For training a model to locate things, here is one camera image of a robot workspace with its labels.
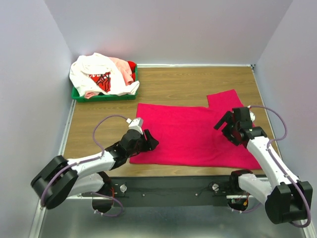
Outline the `aluminium frame rail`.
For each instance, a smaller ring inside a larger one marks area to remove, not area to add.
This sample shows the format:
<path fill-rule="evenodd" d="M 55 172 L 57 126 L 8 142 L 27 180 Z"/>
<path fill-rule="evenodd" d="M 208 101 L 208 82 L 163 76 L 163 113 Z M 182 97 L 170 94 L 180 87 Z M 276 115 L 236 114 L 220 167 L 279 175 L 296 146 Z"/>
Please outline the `aluminium frame rail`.
<path fill-rule="evenodd" d="M 227 206 L 124 207 L 88 193 L 37 211 L 32 238 L 314 238 L 313 225 L 273 224 L 254 201 L 248 213 Z"/>

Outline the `green plastic bin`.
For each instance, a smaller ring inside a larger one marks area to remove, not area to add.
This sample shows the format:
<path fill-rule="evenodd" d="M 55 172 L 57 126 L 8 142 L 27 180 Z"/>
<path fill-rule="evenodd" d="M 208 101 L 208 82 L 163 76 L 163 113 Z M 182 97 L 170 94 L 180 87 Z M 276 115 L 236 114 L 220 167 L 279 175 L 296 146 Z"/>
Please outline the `green plastic bin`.
<path fill-rule="evenodd" d="M 138 82 L 138 65 L 136 67 L 136 79 L 135 82 Z M 85 97 L 80 97 L 77 89 L 75 87 L 72 88 L 71 91 L 71 98 L 79 103 L 85 103 L 85 102 L 103 102 L 103 101 L 123 101 L 123 100 L 135 100 L 138 95 L 138 91 L 136 91 L 135 95 L 122 95 L 122 96 L 117 96 L 117 95 L 104 95 L 104 94 L 99 94 L 96 96 L 93 96 L 89 99 Z"/>

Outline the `white printed t shirt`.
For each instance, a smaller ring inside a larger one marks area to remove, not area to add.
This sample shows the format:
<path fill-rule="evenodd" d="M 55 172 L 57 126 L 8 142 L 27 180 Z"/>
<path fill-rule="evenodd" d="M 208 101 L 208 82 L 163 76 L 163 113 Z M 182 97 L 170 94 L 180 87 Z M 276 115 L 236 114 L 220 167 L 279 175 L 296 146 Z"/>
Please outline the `white printed t shirt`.
<path fill-rule="evenodd" d="M 136 64 L 99 53 L 79 56 L 69 72 L 69 79 L 80 97 L 102 95 L 135 95 L 140 86 Z"/>

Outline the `light pink t shirt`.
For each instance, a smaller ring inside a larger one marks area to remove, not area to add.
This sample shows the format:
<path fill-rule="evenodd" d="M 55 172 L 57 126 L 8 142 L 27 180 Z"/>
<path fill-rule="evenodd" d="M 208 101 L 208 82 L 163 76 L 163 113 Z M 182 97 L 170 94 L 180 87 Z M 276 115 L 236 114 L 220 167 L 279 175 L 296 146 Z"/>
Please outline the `light pink t shirt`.
<path fill-rule="evenodd" d="M 128 62 L 122 59 L 93 54 L 86 57 L 83 69 L 96 84 L 85 91 L 84 97 L 87 99 L 98 94 L 135 95 L 139 87 L 139 83 L 132 80 Z"/>

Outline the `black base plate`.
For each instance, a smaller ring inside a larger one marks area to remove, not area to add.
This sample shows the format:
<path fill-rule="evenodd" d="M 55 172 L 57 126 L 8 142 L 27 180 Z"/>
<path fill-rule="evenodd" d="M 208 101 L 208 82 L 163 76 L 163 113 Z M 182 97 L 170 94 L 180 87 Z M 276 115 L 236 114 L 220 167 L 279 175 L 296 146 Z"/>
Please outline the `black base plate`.
<path fill-rule="evenodd" d="M 98 194 L 114 195 L 126 207 L 238 206 L 254 199 L 234 192 L 229 176 L 112 177 Z"/>

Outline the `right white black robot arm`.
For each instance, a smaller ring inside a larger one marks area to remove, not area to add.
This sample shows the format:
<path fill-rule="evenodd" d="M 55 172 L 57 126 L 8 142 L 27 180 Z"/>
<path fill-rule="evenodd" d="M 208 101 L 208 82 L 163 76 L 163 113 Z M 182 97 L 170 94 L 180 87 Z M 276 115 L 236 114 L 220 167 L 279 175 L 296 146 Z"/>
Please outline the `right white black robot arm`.
<path fill-rule="evenodd" d="M 301 181 L 284 164 L 272 147 L 272 139 L 260 126 L 254 126 L 252 106 L 227 111 L 214 126 L 234 145 L 243 145 L 257 160 L 268 182 L 263 182 L 250 170 L 233 171 L 228 189 L 233 194 L 246 192 L 265 207 L 274 224 L 290 223 L 298 228 L 311 224 L 313 188 Z"/>

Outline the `red t shirt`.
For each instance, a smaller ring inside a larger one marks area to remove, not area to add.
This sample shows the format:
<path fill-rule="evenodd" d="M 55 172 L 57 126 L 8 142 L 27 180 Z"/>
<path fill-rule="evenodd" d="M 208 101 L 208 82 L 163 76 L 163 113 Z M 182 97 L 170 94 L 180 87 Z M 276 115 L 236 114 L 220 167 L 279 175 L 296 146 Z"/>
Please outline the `red t shirt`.
<path fill-rule="evenodd" d="M 136 79 L 136 67 L 137 67 L 137 64 L 133 61 L 128 61 L 128 64 L 129 64 L 129 67 L 131 69 L 131 77 L 132 77 L 132 80 L 135 81 Z"/>

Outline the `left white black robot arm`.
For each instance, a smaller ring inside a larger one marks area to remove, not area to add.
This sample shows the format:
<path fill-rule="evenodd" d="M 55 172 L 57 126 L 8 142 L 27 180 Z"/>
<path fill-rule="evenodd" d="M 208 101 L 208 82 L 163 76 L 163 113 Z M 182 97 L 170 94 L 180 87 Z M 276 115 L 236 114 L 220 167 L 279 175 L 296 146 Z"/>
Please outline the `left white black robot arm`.
<path fill-rule="evenodd" d="M 67 160 L 62 155 L 54 157 L 31 181 L 41 205 L 47 209 L 59 206 L 75 194 L 75 184 L 80 179 L 111 171 L 124 165 L 128 158 L 142 152 L 153 151 L 159 145 L 148 129 L 138 132 L 129 129 L 120 141 L 102 152 L 80 159 Z"/>

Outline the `magenta t shirt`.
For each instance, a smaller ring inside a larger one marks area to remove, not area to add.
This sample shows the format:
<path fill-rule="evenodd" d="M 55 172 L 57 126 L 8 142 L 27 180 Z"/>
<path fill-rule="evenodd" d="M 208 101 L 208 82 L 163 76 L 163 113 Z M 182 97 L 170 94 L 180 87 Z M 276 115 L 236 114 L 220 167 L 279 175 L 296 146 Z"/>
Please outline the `magenta t shirt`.
<path fill-rule="evenodd" d="M 232 108 L 242 107 L 234 89 L 207 96 L 208 107 L 178 107 L 139 103 L 143 119 L 159 142 L 155 150 L 132 157 L 132 164 L 227 167 L 259 170 L 254 156 L 235 146 L 214 126 Z"/>

